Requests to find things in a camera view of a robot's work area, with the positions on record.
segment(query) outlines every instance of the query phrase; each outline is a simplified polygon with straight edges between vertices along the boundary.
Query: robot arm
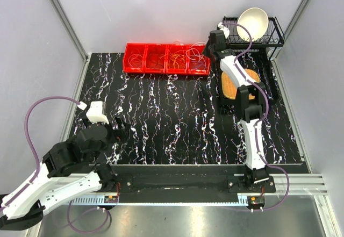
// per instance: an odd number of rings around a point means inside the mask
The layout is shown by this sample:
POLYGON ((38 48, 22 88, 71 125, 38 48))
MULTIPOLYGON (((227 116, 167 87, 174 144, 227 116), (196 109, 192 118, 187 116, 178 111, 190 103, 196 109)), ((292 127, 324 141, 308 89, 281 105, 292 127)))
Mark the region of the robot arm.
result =
POLYGON ((220 23, 218 30, 211 31, 203 54, 211 58, 212 62, 220 64, 221 70, 229 76, 237 88, 234 112, 244 129, 247 151, 245 182, 250 187, 269 179, 266 165, 259 156, 262 155, 264 158, 264 153, 259 153, 256 146, 257 137, 259 150, 263 150, 262 123, 257 123, 257 121, 263 117, 265 102, 262 94, 251 82, 259 85, 263 90, 265 90, 265 85, 257 83, 245 72, 239 61, 235 61, 236 54, 229 49, 226 43, 226 38, 229 35, 227 30, 220 23), (255 97, 253 100, 249 99, 250 94, 255 97))
POLYGON ((56 187, 64 177, 93 163, 100 153, 112 149, 115 142, 126 140, 128 125, 117 118, 114 130, 105 115, 103 102, 92 102, 84 120, 86 128, 68 140, 57 143, 43 157, 38 176, 33 174, 14 192, 0 195, 4 215, 0 218, 2 230, 24 230, 38 222, 52 210, 88 192, 115 188, 116 177, 108 164, 62 187, 56 187))

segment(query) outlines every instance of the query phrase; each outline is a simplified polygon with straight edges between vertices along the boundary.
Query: black wire rack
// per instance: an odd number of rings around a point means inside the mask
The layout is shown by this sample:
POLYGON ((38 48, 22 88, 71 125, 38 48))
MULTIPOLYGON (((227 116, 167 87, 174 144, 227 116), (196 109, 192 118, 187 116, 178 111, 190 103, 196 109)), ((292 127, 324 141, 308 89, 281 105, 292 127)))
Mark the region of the black wire rack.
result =
MULTIPOLYGON (((231 49, 246 49, 249 45, 249 42, 243 40, 238 35, 237 26, 229 24, 237 22, 238 18, 223 18, 223 24, 230 30, 230 36, 228 37, 227 42, 231 44, 231 49)), ((269 25, 265 34, 261 38, 252 40, 253 43, 251 49, 282 47, 284 44, 284 33, 277 18, 269 18, 269 25)))

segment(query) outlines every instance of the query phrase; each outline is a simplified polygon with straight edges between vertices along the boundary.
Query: gray wall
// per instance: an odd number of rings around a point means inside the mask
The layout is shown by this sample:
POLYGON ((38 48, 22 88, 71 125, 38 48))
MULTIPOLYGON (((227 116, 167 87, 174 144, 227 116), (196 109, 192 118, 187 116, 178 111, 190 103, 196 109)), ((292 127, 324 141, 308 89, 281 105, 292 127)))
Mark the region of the gray wall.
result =
POLYGON ((122 52, 127 42, 206 41, 224 15, 260 7, 288 25, 301 0, 60 0, 85 50, 122 52))
POLYGON ((343 0, 311 0, 278 56, 278 66, 312 168, 322 173, 344 232, 343 0))
MULTIPOLYGON (((0 0, 0 193, 13 191, 35 169, 24 117, 36 100, 72 96, 82 60, 49 0, 0 0)), ((33 111, 32 141, 41 158, 59 141, 68 101, 33 111)), ((19 233, 0 232, 0 236, 19 233)))

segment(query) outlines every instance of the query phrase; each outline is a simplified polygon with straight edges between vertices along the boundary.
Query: white veins pattern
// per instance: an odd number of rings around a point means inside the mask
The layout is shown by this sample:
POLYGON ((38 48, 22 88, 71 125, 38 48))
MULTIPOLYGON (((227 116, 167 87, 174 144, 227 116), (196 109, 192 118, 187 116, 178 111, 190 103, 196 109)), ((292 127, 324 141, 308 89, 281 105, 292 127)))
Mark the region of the white veins pattern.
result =
MULTIPOLYGON (((234 107, 219 103, 218 71, 209 76, 127 74, 123 54, 93 54, 80 100, 106 102, 114 129, 115 117, 130 124, 127 142, 116 143, 110 164, 241 164, 246 160, 245 136, 234 107)), ((262 60, 255 53, 241 57, 244 68, 259 70, 262 60)), ((272 76, 278 88, 273 68, 272 76)), ((267 94, 272 100, 270 86, 267 94)), ((83 111, 77 110, 70 134, 83 128, 83 111)), ((295 136, 283 100, 271 107, 263 122, 263 145, 269 163, 299 163, 295 136)))

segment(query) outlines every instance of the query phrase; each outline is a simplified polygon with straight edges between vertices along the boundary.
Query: red plastic bin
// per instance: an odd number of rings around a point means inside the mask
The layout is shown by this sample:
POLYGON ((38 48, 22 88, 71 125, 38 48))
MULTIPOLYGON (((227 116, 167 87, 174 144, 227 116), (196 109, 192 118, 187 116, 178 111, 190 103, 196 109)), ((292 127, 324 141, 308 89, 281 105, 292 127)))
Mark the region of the red plastic bin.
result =
POLYGON ((127 44, 123 58, 126 73, 208 75, 210 59, 204 45, 127 44))
POLYGON ((203 56, 204 45, 190 46, 188 50, 190 75, 208 75, 210 71, 210 59, 203 56))
POLYGON ((166 55, 167 74, 187 74, 188 57, 186 51, 188 45, 169 45, 166 55))
POLYGON ((127 44, 123 57, 123 71, 144 73, 146 49, 146 44, 127 44))
POLYGON ((165 73, 168 45, 153 45, 147 47, 146 73, 165 73))

